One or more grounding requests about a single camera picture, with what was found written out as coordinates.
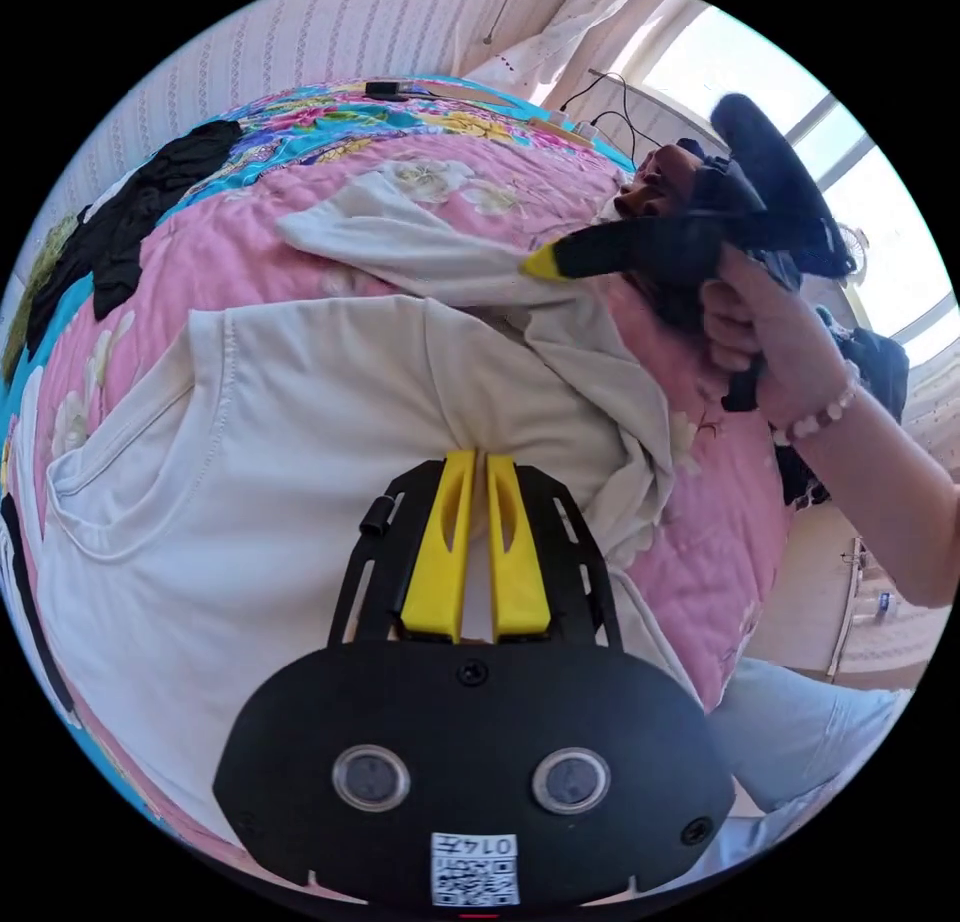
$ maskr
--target fan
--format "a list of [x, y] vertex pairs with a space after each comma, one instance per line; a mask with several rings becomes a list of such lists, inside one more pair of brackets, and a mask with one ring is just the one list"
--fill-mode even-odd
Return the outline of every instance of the fan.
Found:
[[847, 225], [840, 225], [839, 229], [844, 245], [856, 265], [853, 272], [841, 280], [840, 284], [844, 288], [851, 284], [860, 285], [867, 274], [867, 249], [870, 248], [870, 242], [862, 229], [851, 229]]

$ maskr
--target white cloth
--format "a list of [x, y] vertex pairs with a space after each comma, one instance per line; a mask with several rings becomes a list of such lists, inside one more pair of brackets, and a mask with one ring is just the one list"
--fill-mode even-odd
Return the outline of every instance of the white cloth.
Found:
[[131, 169], [126, 175], [123, 175], [117, 179], [117, 181], [114, 182], [113, 185], [111, 185], [110, 188], [107, 189], [106, 192], [104, 192], [100, 198], [98, 198], [97, 201], [87, 209], [87, 211], [83, 214], [83, 221], [89, 222], [97, 214], [97, 212], [99, 212], [100, 209], [103, 208], [103, 206], [106, 205], [107, 202], [109, 202], [115, 195], [117, 195], [127, 184], [127, 182], [130, 181], [130, 178], [133, 176], [134, 172], [138, 172], [139, 170], [140, 166], [137, 166], [137, 168]]
[[209, 831], [237, 841], [211, 792], [230, 727], [257, 686], [325, 644], [370, 502], [457, 448], [534, 464], [581, 505], [624, 505], [604, 496], [631, 457], [615, 419], [526, 346], [407, 296], [192, 313], [50, 465], [37, 594], [51, 650]]
[[[649, 547], [673, 483], [667, 401], [587, 285], [522, 275], [527, 253], [456, 231], [379, 172], [280, 219], [277, 231], [304, 252], [522, 334], [547, 366], [619, 426], [626, 458], [585, 512], [601, 550], [612, 564], [628, 565]], [[493, 410], [490, 417], [496, 418]]]

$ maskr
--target electrical cable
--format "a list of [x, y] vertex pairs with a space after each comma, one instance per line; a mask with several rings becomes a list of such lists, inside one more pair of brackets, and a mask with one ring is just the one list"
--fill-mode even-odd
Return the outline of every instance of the electrical cable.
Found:
[[[627, 123], [627, 126], [630, 129], [630, 136], [633, 140], [633, 145], [630, 150], [630, 161], [633, 163], [634, 168], [636, 168], [637, 160], [635, 158], [635, 155], [637, 151], [638, 135], [641, 138], [646, 139], [648, 142], [652, 142], [655, 146], [657, 146], [657, 148], [662, 148], [662, 145], [656, 139], [651, 139], [650, 136], [646, 134], [646, 132], [641, 132], [640, 129], [638, 129], [630, 120], [630, 110], [627, 106], [627, 91], [630, 88], [630, 86], [627, 80], [619, 72], [601, 73], [585, 89], [571, 95], [570, 98], [567, 99], [567, 101], [560, 106], [560, 111], [565, 112], [567, 110], [567, 106], [574, 99], [579, 99], [581, 95], [586, 95], [598, 82], [602, 82], [604, 79], [611, 79], [611, 78], [618, 79], [620, 81], [620, 84], [623, 86], [623, 112], [617, 112], [615, 109], [608, 109], [606, 112], [601, 112], [600, 115], [597, 116], [597, 119], [602, 119], [605, 115], [619, 115], [620, 118], [622, 118], [623, 121]], [[596, 125], [597, 124], [596, 119], [594, 119], [590, 124]]]
[[500, 11], [497, 13], [497, 17], [493, 20], [493, 25], [490, 26], [490, 31], [486, 34], [486, 37], [482, 40], [484, 45], [493, 44], [493, 31], [496, 29], [497, 24], [500, 21], [500, 17], [503, 15], [503, 10], [507, 7], [507, 3], [510, 0], [503, 0], [503, 5], [500, 6]]

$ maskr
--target black cloth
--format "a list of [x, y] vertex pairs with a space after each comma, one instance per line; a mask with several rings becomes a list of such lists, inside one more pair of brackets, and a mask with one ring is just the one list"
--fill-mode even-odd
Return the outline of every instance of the black cloth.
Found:
[[20, 602], [23, 605], [24, 614], [27, 617], [27, 623], [30, 626], [30, 633], [33, 635], [34, 645], [40, 655], [40, 662], [43, 670], [47, 674], [47, 680], [56, 693], [60, 703], [68, 711], [73, 711], [73, 696], [63, 681], [60, 669], [53, 658], [50, 646], [44, 637], [43, 629], [40, 627], [40, 617], [37, 614], [37, 606], [33, 601], [33, 592], [30, 591], [30, 579], [27, 575], [27, 560], [23, 554], [23, 539], [20, 534], [20, 517], [17, 514], [17, 507], [14, 505], [13, 497], [5, 495], [0, 501], [0, 515], [3, 517], [3, 523], [7, 527], [10, 535], [10, 544], [13, 546], [13, 577], [17, 581], [17, 591], [20, 593]]
[[[910, 359], [904, 347], [868, 329], [842, 329], [832, 319], [828, 321], [823, 312], [820, 317], [830, 328], [843, 357], [860, 369], [864, 388], [899, 424], [907, 404], [910, 375]], [[793, 448], [777, 448], [777, 467], [783, 480], [785, 505], [804, 509], [830, 499], [830, 493]]]
[[43, 340], [63, 293], [87, 273], [93, 272], [93, 314], [98, 322], [136, 292], [140, 243], [187, 189], [221, 168], [241, 134], [237, 122], [201, 125], [168, 142], [89, 222], [80, 222], [81, 213], [50, 280], [34, 296], [27, 324], [28, 358]]

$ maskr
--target screw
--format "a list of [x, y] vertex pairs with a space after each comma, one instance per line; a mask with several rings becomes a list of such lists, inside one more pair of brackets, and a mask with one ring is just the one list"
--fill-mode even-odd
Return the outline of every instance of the screw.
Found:
[[464, 662], [463, 665], [457, 669], [457, 680], [462, 685], [483, 685], [489, 675], [490, 670], [478, 659], [470, 659], [469, 662]]
[[713, 831], [713, 822], [706, 816], [694, 819], [681, 833], [684, 845], [699, 845]]

